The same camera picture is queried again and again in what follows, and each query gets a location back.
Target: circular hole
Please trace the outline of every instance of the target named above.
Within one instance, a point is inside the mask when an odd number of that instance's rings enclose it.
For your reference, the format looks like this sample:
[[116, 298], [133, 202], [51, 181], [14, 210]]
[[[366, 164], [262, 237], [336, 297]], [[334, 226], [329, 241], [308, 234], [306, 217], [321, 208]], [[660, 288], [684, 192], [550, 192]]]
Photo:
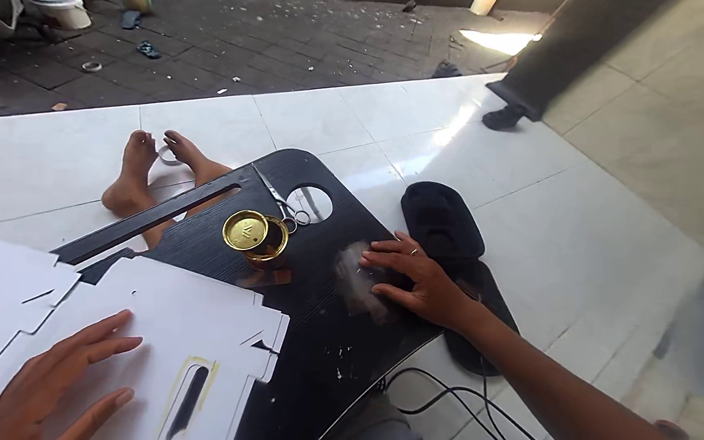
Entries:
[[296, 211], [301, 211], [295, 215], [299, 222], [319, 223], [333, 213], [330, 196], [314, 186], [302, 186], [292, 191], [287, 203]]

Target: white tile floor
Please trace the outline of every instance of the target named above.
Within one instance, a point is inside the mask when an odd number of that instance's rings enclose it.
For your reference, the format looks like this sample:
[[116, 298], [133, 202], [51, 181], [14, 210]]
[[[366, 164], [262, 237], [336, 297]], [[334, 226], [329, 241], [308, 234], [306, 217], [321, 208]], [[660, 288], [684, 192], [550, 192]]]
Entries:
[[[703, 274], [704, 249], [553, 133], [515, 132], [480, 117], [503, 102], [485, 84], [501, 75], [229, 96], [0, 118], [0, 238], [50, 250], [110, 224], [99, 197], [116, 177], [129, 132], [180, 131], [232, 167], [277, 148], [309, 150], [388, 229], [405, 229], [406, 185], [453, 186], [474, 214], [484, 256], [522, 334], [620, 398], [678, 301]], [[166, 199], [191, 187], [186, 167], [157, 163], [150, 186]], [[142, 250], [142, 239], [129, 246]], [[437, 339], [407, 359], [449, 385], [482, 390]], [[537, 438], [546, 432], [501, 380], [489, 394]], [[416, 408], [439, 389], [416, 374], [391, 388]], [[474, 411], [479, 399], [464, 396]], [[451, 398], [411, 422], [426, 440], [484, 438]], [[507, 422], [509, 440], [524, 438]]]

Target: leg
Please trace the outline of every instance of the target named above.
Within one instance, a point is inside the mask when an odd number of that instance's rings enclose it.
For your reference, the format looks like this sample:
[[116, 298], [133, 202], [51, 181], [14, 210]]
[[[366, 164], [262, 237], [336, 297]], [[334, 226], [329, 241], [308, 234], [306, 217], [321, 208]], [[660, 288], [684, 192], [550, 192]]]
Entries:
[[[202, 154], [200, 149], [198, 149], [194, 143], [182, 136], [180, 133], [174, 132], [173, 130], [167, 130], [164, 135], [164, 142], [170, 146], [175, 158], [189, 165], [191, 171], [195, 173], [195, 187], [205, 185], [211, 180], [232, 171], [232, 168], [218, 162], [214, 162], [205, 157], [205, 155]], [[221, 199], [232, 195], [232, 193], [232, 191], [229, 191], [225, 194], [221, 194], [220, 196], [216, 196], [199, 206], [195, 206], [186, 212], [186, 216], [188, 217], [189, 215], [194, 215], [210, 205], [219, 202]]]
[[[116, 216], [126, 218], [156, 205], [156, 201], [148, 192], [149, 170], [156, 157], [156, 147], [151, 134], [142, 130], [133, 132], [123, 148], [121, 174], [103, 193], [103, 206]], [[168, 220], [143, 233], [149, 249], [159, 243], [162, 231], [173, 223]]]

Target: paving brick ground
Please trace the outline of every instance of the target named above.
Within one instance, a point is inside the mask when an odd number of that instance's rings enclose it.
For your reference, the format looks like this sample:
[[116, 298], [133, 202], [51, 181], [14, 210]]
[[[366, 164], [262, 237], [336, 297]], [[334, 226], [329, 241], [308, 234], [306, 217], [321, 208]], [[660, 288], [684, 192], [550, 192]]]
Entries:
[[[346, 0], [155, 0], [140, 28], [121, 29], [116, 3], [86, 0], [93, 25], [47, 45], [2, 48], [0, 115], [284, 92], [430, 77], [448, 59], [464, 74], [501, 71], [508, 55], [458, 31], [539, 31], [546, 15]], [[164, 55], [135, 46], [148, 40]], [[99, 61], [103, 69], [84, 73]]]

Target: person's foot in shoe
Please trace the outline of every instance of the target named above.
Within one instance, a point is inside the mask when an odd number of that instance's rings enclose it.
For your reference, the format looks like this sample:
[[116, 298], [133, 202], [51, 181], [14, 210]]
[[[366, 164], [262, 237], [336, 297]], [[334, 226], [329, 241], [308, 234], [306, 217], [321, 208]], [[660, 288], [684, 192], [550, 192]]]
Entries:
[[148, 193], [149, 170], [156, 158], [151, 133], [133, 132], [123, 149], [121, 174], [103, 193], [103, 206], [125, 218], [156, 205]]

